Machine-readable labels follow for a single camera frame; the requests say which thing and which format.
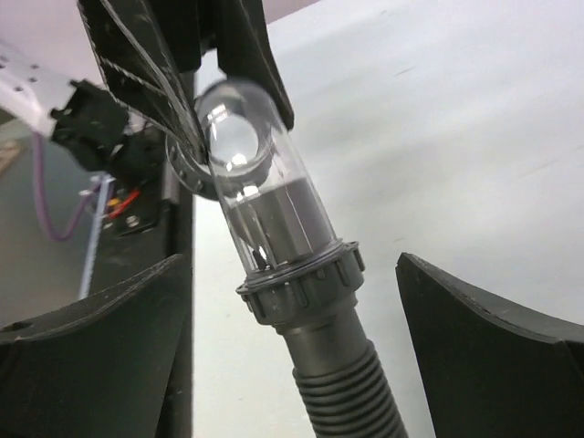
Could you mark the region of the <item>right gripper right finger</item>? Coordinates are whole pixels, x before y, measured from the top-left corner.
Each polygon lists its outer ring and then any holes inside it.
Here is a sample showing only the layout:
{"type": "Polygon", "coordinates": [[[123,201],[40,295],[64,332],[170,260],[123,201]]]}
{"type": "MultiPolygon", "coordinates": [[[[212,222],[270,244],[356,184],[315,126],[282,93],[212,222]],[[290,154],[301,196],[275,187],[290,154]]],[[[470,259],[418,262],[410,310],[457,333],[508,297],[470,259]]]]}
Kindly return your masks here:
{"type": "Polygon", "coordinates": [[[583,435],[583,327],[403,253],[402,306],[438,437],[583,435]]]}

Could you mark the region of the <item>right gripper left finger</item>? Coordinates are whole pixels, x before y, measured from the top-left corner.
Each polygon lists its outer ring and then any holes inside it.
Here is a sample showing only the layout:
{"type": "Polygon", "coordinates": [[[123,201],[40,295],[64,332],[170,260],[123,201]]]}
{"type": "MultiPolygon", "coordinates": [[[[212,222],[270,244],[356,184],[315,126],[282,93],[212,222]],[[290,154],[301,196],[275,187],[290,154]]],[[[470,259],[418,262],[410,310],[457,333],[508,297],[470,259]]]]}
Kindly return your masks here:
{"type": "Polygon", "coordinates": [[[1,329],[4,437],[153,437],[183,325],[174,255],[1,329]]]}

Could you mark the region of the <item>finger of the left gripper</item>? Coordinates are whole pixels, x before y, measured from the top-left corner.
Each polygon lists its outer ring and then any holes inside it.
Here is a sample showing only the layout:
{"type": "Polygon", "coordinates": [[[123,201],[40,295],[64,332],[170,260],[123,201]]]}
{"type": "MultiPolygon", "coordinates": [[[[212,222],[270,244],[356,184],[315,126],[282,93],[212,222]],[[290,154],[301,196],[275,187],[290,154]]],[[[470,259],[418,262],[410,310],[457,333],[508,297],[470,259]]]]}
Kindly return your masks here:
{"type": "Polygon", "coordinates": [[[219,68],[229,78],[249,79],[265,90],[292,130],[295,114],[269,43],[262,1],[215,1],[214,30],[219,68]]]}
{"type": "Polygon", "coordinates": [[[152,1],[78,1],[101,76],[113,97],[178,142],[185,160],[205,160],[193,99],[179,78],[152,1]]]}

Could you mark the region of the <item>clear plastic elbow fitting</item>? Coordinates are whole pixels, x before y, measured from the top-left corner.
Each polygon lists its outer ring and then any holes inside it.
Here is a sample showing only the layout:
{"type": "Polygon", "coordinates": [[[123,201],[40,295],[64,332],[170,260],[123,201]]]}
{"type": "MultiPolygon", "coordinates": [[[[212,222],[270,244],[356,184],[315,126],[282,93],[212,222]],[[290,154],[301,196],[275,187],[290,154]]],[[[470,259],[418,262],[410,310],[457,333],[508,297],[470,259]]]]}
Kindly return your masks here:
{"type": "Polygon", "coordinates": [[[275,102],[244,79],[223,79],[196,100],[206,163],[190,164],[177,146],[167,150],[181,182],[216,195],[249,276],[289,271],[342,245],[275,102]]]}

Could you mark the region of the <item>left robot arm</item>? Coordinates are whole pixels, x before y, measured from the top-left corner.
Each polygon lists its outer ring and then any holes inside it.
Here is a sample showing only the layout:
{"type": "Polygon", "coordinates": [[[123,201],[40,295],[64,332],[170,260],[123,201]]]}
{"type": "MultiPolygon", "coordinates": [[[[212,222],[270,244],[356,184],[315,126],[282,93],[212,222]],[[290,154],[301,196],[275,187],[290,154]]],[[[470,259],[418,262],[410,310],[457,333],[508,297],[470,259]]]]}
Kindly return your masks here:
{"type": "Polygon", "coordinates": [[[197,71],[208,51],[227,77],[266,92],[293,127],[260,2],[78,1],[75,8],[101,82],[45,68],[5,44],[1,106],[86,170],[129,187],[153,176],[144,141],[130,131],[130,116],[138,115],[171,137],[167,156],[185,183],[204,180],[206,139],[183,75],[197,71]]]}

